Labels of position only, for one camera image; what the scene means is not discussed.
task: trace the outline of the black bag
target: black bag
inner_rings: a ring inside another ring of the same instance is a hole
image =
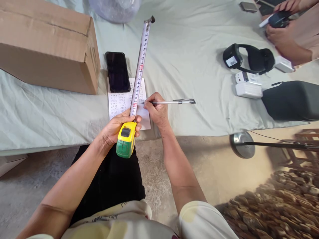
[[[319,85],[288,81],[263,92],[262,101],[274,120],[319,120]]]

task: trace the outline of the black pants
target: black pants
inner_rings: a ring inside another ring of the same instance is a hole
[[[80,147],[72,164],[88,147],[88,145]],[[114,145],[96,172],[90,187],[72,217],[70,225],[122,202],[144,198],[145,189],[142,184],[135,148],[132,156],[125,159],[116,154],[116,145]]]

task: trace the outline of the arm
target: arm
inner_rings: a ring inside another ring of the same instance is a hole
[[[294,66],[305,64],[312,60],[312,51],[299,46],[294,40],[290,40],[285,44],[278,44],[276,48]]]
[[[156,92],[146,100],[144,107],[149,111],[162,137],[164,164],[179,214],[186,203],[196,200],[207,202],[207,200],[196,179],[192,166],[178,144],[173,130],[169,125],[167,105],[156,105],[154,107],[149,101],[165,100]]]
[[[318,2],[319,0],[286,0],[278,4],[273,11],[288,11],[291,12],[291,14],[295,14],[312,8]]]
[[[41,233],[61,238],[102,161],[116,143],[122,124],[134,120],[128,113],[127,110],[114,117],[83,155],[62,175],[43,198],[18,239]],[[137,116],[137,122],[140,121],[141,117]],[[139,136],[140,129],[141,124],[138,123],[136,137]]]
[[[290,60],[293,65],[300,65],[312,60],[312,51],[299,46],[290,36],[294,27],[294,21],[290,21],[286,28],[266,28],[266,34],[279,51],[279,53]]]

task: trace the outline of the measuring tape blade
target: measuring tape blade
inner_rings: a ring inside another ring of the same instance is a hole
[[[141,46],[140,46],[140,52],[139,52],[139,60],[137,62],[134,88],[133,88],[133,96],[132,96],[131,109],[130,109],[131,116],[135,116],[137,111],[137,104],[139,102],[140,87],[142,84],[142,75],[143,75],[143,68],[145,63],[147,43],[149,41],[149,32],[151,28],[151,23],[154,23],[154,22],[155,22],[155,18],[153,16],[150,19],[144,21],[144,28],[143,28]]]

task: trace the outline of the tape measure hook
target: tape measure hook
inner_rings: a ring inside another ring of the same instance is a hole
[[[146,32],[149,31],[150,29],[150,24],[155,22],[155,18],[153,16],[151,16],[150,19],[144,21],[144,23],[146,23]]]

